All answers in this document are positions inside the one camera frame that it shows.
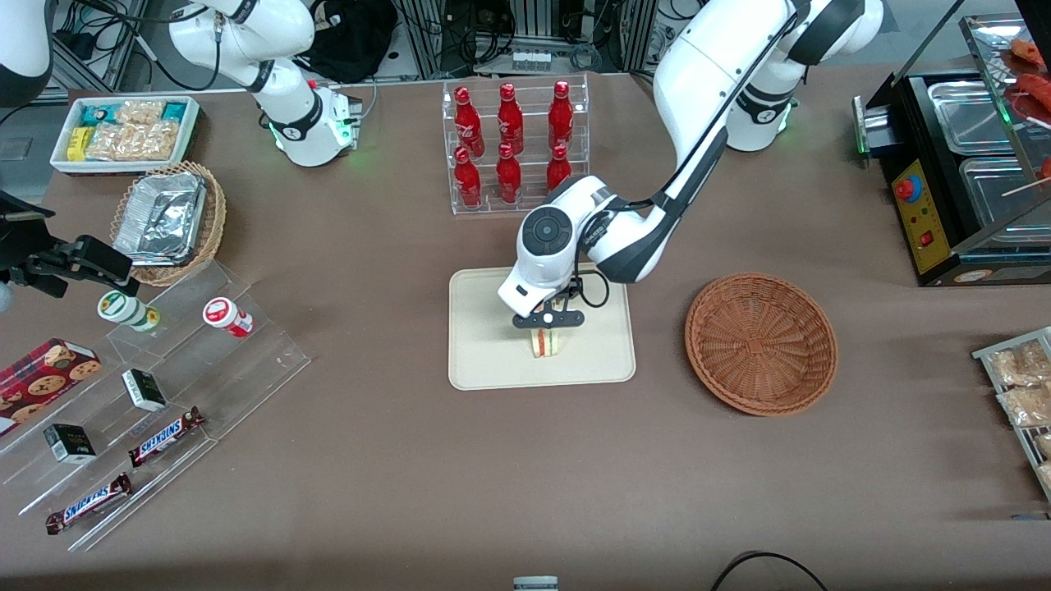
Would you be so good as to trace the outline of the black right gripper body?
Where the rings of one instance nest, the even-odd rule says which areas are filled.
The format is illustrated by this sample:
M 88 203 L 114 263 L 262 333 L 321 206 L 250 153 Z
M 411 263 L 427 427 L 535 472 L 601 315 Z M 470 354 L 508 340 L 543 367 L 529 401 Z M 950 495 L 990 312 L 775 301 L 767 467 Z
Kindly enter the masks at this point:
M 82 280 L 74 269 L 69 243 L 55 238 L 46 220 L 55 213 L 1 193 L 1 272 L 3 283 L 26 286 L 63 298 L 69 280 Z

